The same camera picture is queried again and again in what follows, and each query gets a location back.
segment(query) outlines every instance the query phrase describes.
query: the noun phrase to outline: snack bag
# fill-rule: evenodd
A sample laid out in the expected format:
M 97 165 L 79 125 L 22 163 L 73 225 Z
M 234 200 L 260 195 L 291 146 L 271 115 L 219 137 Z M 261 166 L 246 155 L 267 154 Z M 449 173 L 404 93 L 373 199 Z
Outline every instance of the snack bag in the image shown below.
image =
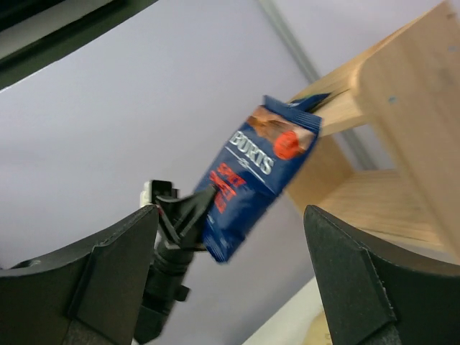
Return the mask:
M 321 118 L 307 111 L 327 96 L 291 103 L 264 96 L 197 185 L 195 191 L 218 187 L 202 238 L 217 262 L 229 261 L 307 159 L 321 128 Z

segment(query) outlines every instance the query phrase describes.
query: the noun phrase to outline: chip image on bag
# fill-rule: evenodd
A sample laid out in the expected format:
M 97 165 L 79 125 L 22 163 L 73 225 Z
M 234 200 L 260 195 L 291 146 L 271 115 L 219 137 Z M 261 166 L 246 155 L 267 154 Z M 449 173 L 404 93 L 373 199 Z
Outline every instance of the chip image on bag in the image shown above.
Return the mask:
M 308 113 L 328 94 L 283 103 L 264 97 L 222 147 L 195 191 L 218 188 L 203 229 L 203 244 L 228 262 L 281 194 L 318 140 L 321 118 Z

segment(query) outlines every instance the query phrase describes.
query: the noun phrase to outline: wooden shelf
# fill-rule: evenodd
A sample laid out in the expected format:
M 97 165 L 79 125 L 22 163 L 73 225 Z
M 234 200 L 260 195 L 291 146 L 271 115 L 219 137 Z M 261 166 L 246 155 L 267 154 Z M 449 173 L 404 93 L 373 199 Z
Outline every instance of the wooden shelf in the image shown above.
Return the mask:
M 356 172 L 318 205 L 388 241 L 444 250 L 428 214 L 395 170 Z M 305 205 L 296 206 L 303 213 Z

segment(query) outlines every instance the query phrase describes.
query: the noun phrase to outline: robotic arm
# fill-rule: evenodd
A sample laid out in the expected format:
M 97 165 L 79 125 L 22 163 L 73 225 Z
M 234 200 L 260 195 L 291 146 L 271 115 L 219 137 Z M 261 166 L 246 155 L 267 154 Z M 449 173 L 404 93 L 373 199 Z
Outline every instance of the robotic arm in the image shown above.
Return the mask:
M 187 298 L 182 282 L 203 250 L 200 224 L 216 190 L 177 199 L 172 183 L 152 181 L 147 193 L 153 203 L 113 226 L 0 270 L 0 344 L 144 344 L 160 335 Z

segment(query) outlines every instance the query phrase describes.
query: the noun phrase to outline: white connector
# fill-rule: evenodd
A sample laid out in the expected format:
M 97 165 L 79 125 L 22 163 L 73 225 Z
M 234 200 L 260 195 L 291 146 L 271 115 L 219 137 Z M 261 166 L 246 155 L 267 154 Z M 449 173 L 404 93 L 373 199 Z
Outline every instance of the white connector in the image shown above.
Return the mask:
M 147 181 L 146 183 L 144 183 L 144 189 L 142 190 L 140 195 L 139 208 L 152 204 L 152 181 Z

